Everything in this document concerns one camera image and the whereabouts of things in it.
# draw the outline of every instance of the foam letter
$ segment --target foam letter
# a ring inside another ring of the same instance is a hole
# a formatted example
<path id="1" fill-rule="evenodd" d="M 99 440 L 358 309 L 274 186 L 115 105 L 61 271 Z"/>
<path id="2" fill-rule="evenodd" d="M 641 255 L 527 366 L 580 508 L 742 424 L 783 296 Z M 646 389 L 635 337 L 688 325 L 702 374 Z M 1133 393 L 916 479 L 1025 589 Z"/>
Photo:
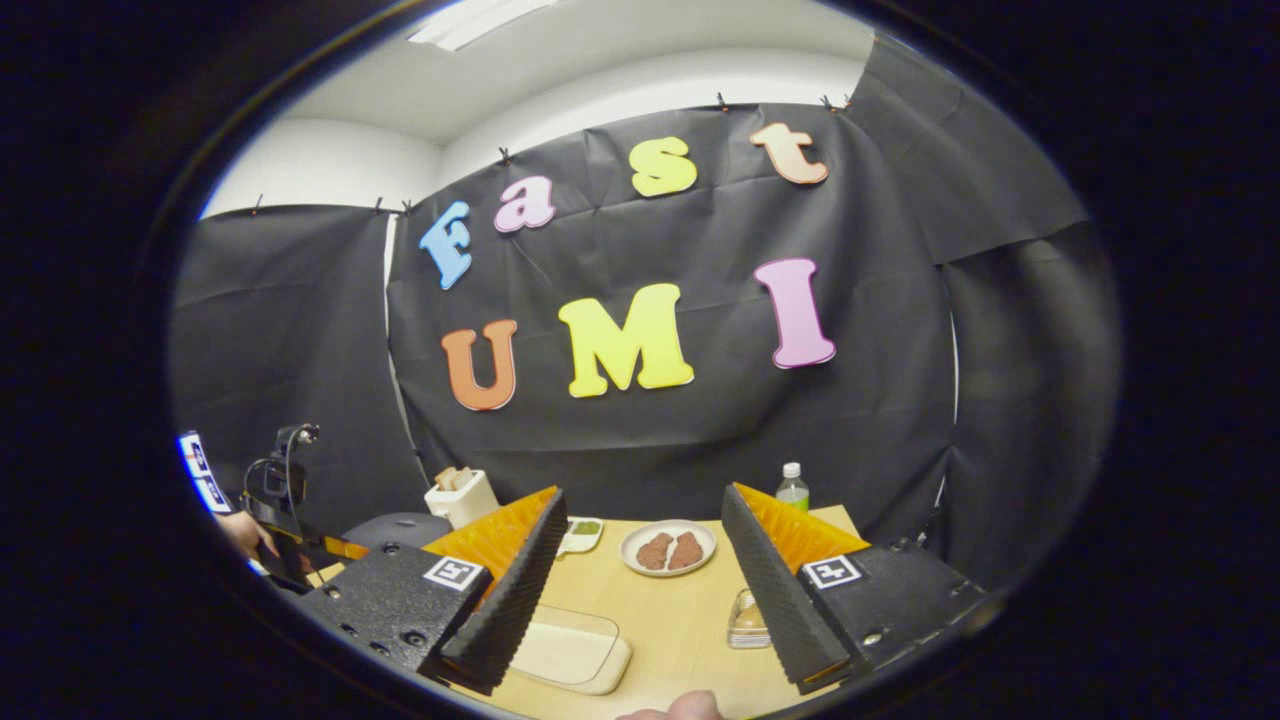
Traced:
<path id="1" fill-rule="evenodd" d="M 689 146 L 678 137 L 646 140 L 631 149 L 628 160 L 636 174 L 631 184 L 645 197 L 687 190 L 698 179 L 698 165 L 689 158 Z"/>
<path id="2" fill-rule="evenodd" d="M 769 288 L 778 319 L 778 350 L 773 364 L 783 370 L 817 365 L 836 356 L 836 343 L 822 334 L 809 278 L 818 270 L 808 258 L 774 260 L 755 269 L 755 279 Z"/>
<path id="3" fill-rule="evenodd" d="M 568 325 L 573 346 L 573 397 L 604 395 L 609 384 L 596 372 L 595 360 L 620 389 L 631 386 L 636 357 L 644 354 L 644 368 L 636 377 L 640 387 L 682 386 L 694 379 L 694 369 L 680 354 L 676 332 L 676 300 L 680 288 L 669 283 L 641 287 L 631 299 L 627 320 L 618 325 L 600 305 L 586 297 L 561 307 L 559 319 Z"/>
<path id="4" fill-rule="evenodd" d="M 827 165 L 810 163 L 800 151 L 801 145 L 813 145 L 809 133 L 791 132 L 786 123 L 773 123 L 750 138 L 753 145 L 763 145 L 769 152 L 773 169 L 797 184 L 813 184 L 827 179 Z"/>
<path id="5" fill-rule="evenodd" d="M 525 193 L 524 197 L 517 199 L 521 192 Z M 552 181 L 543 176 L 511 183 L 511 187 L 502 191 L 502 201 L 506 205 L 493 217 L 493 227 L 498 232 L 540 228 L 556 217 L 556 208 L 552 208 Z"/>
<path id="6" fill-rule="evenodd" d="M 435 260 L 435 266 L 440 269 L 442 290 L 453 287 L 453 283 L 471 266 L 471 256 L 454 250 L 471 243 L 471 234 L 462 224 L 462 218 L 470 211 L 471 208 L 466 202 L 456 201 L 417 242 L 420 249 L 431 254 L 431 260 Z"/>
<path id="7" fill-rule="evenodd" d="M 494 320 L 484 327 L 484 336 L 493 343 L 493 386 L 476 384 L 471 365 L 471 346 L 475 331 L 453 331 L 440 340 L 440 347 L 449 361 L 449 387 L 453 397 L 468 410 L 497 410 L 511 402 L 516 395 L 516 363 L 511 354 L 511 336 L 516 334 L 516 320 Z"/>

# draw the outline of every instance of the table surface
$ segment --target table surface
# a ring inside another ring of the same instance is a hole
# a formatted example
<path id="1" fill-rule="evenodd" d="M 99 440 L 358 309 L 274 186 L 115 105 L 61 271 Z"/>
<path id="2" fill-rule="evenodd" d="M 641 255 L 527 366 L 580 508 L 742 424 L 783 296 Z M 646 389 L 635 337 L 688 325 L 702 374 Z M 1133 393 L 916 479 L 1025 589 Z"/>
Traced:
<path id="1" fill-rule="evenodd" d="M 842 506 L 813 515 L 844 530 L 854 523 Z M 772 647 L 732 650 L 726 642 L 730 610 L 746 588 L 733 546 L 719 520 L 701 523 L 716 534 L 716 553 L 705 565 L 675 578 L 650 578 L 622 564 L 618 546 L 648 523 L 605 520 L 600 542 L 590 552 L 566 553 L 556 561 L 543 589 L 541 605 L 608 618 L 631 646 L 631 664 L 609 694 L 585 696 L 554 688 L 508 670 L 492 697 L 465 688 L 490 705 L 543 720 L 613 720 L 641 708 L 666 710 L 692 689 L 716 693 L 730 720 L 781 710 L 835 689 L 829 685 L 804 698 L 787 683 Z"/>

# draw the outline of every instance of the pink letter i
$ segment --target pink letter i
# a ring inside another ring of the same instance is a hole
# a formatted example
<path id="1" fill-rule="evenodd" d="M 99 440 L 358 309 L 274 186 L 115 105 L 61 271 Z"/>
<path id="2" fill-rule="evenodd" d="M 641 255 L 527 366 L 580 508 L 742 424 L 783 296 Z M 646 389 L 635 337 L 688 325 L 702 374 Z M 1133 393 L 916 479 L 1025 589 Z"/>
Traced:
<path id="1" fill-rule="evenodd" d="M 822 336 L 818 309 L 809 278 L 818 265 L 808 258 L 788 258 L 765 263 L 755 269 L 755 279 L 769 288 L 773 313 L 778 318 L 778 350 L 773 364 L 778 368 L 817 365 L 836 356 L 836 343 Z"/>

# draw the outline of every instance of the clear plastic container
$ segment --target clear plastic container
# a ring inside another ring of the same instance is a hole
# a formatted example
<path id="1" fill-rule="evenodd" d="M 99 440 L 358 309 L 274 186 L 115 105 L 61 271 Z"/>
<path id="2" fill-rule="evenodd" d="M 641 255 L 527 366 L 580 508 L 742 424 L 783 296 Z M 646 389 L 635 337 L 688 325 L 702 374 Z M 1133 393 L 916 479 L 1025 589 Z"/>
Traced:
<path id="1" fill-rule="evenodd" d="M 735 650 L 753 647 L 769 647 L 773 641 L 769 638 L 769 629 L 764 626 L 764 619 L 748 620 L 748 609 L 755 606 L 755 596 L 750 589 L 737 593 L 733 600 L 733 609 L 728 614 L 728 646 Z"/>
<path id="2" fill-rule="evenodd" d="M 618 685 L 631 646 L 613 620 L 539 605 L 511 669 L 582 694 L 605 694 Z"/>
<path id="3" fill-rule="evenodd" d="M 782 466 L 782 484 L 773 495 L 782 502 L 809 511 L 809 486 L 800 479 L 800 464 L 787 462 Z"/>

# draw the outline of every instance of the meat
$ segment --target meat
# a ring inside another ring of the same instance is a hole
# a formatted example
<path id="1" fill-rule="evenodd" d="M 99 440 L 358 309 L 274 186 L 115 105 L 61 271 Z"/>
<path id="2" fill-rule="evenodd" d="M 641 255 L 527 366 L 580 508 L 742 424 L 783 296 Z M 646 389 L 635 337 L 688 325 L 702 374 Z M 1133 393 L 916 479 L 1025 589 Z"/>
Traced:
<path id="1" fill-rule="evenodd" d="M 658 533 L 658 537 L 644 543 L 636 552 L 636 562 L 650 570 L 662 570 L 667 565 L 667 548 L 671 547 L 671 541 L 672 537 L 667 533 Z"/>
<path id="2" fill-rule="evenodd" d="M 689 568 L 701 559 L 703 546 L 698 544 L 698 538 L 694 537 L 694 533 L 681 533 L 676 538 L 676 552 L 671 553 L 671 564 L 667 565 L 667 569 L 680 570 L 681 568 Z"/>

